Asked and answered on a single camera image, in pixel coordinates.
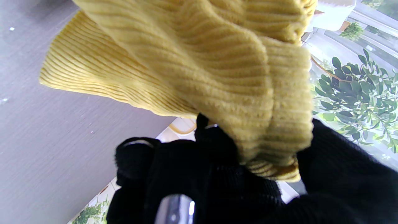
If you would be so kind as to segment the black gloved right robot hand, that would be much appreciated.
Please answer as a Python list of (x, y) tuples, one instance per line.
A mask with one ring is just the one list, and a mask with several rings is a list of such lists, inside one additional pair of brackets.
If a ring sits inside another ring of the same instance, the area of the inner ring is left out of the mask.
[(397, 172), (317, 119), (298, 152), (306, 194), (288, 203), (275, 181), (239, 164), (232, 139), (197, 117), (195, 141), (126, 139), (115, 150), (108, 224), (153, 224), (161, 201), (194, 201), (195, 224), (396, 224)]

